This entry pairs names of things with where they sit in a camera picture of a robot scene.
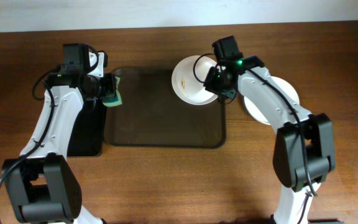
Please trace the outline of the green sponge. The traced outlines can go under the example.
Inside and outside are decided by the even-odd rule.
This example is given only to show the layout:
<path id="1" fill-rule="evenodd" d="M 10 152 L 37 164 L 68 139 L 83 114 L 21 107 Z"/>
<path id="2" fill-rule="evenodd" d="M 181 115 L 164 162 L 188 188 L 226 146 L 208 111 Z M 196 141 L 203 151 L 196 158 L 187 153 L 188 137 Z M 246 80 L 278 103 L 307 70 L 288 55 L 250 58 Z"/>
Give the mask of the green sponge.
<path id="1" fill-rule="evenodd" d="M 112 89 L 109 90 L 105 97 L 102 99 L 102 103 L 106 107 L 115 107 L 122 105 L 122 97 L 120 92 L 118 91 L 118 86 L 120 83 L 119 77 L 112 78 Z"/>

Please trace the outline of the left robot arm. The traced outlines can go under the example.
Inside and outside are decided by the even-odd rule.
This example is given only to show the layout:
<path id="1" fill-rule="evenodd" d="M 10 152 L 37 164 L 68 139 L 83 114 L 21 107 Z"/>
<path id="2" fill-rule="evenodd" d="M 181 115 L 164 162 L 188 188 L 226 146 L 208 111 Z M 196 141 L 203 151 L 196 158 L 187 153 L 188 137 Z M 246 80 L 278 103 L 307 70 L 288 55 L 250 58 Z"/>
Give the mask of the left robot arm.
<path id="1" fill-rule="evenodd" d="M 45 89 L 39 120 L 19 157 L 4 161 L 0 178 L 18 222 L 103 222 L 83 205 L 67 159 L 100 152 L 106 110 L 122 103 L 107 64 L 103 51 L 65 44 L 63 62 L 37 80 Z"/>

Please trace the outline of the white plate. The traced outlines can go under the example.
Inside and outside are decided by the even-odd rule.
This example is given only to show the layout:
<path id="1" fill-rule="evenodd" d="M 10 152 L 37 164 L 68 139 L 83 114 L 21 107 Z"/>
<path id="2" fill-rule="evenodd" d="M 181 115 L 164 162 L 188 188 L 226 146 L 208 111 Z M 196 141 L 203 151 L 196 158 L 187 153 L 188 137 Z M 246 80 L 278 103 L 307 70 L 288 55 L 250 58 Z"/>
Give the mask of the white plate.
<path id="1" fill-rule="evenodd" d="M 272 77 L 272 80 L 297 104 L 300 103 L 298 93 L 291 84 L 279 77 Z"/>
<path id="2" fill-rule="evenodd" d="M 193 66 L 199 55 L 189 56 L 181 60 L 172 72 L 172 88 L 182 101 L 191 105 L 206 105 L 218 96 L 200 83 L 193 74 Z"/>
<path id="3" fill-rule="evenodd" d="M 263 115 L 255 103 L 248 97 L 244 96 L 244 105 L 247 112 L 258 122 L 266 125 L 271 125 L 268 119 Z"/>

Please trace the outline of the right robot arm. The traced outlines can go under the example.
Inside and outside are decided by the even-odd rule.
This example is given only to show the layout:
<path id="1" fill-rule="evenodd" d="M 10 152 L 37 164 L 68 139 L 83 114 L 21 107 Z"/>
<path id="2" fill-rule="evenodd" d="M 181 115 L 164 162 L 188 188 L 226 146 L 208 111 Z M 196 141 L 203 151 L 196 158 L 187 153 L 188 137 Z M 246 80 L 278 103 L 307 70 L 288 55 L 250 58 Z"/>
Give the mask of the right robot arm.
<path id="1" fill-rule="evenodd" d="M 276 134 L 273 169 L 282 184 L 272 223 L 308 223 L 316 191 L 336 168 L 333 122 L 291 99 L 257 56 L 245 57 L 234 36 L 212 44 L 217 64 L 203 82 L 223 99 L 240 94 L 265 116 Z"/>

